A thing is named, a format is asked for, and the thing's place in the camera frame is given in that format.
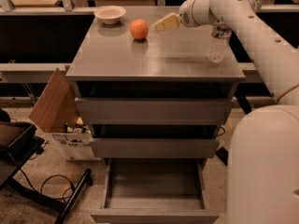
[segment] bowl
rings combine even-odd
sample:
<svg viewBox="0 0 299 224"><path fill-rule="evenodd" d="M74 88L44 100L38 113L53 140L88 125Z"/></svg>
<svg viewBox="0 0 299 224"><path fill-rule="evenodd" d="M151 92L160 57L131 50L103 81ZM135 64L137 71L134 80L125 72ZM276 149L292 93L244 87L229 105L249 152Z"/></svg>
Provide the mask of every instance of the bowl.
<svg viewBox="0 0 299 224"><path fill-rule="evenodd" d="M124 7L105 6L94 11L94 16L105 24L116 24L121 20L121 17L126 13Z"/></svg>

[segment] cabinet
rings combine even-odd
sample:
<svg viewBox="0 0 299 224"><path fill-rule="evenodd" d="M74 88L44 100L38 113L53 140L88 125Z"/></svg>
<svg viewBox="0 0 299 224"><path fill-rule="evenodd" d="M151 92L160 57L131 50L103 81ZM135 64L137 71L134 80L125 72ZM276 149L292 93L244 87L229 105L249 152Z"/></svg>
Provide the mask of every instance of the cabinet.
<svg viewBox="0 0 299 224"><path fill-rule="evenodd" d="M132 39L129 25L149 26L178 7L127 7L121 23L94 20L66 77L106 162L101 223L213 223L202 170L244 79L233 53L206 59L210 26Z"/></svg>

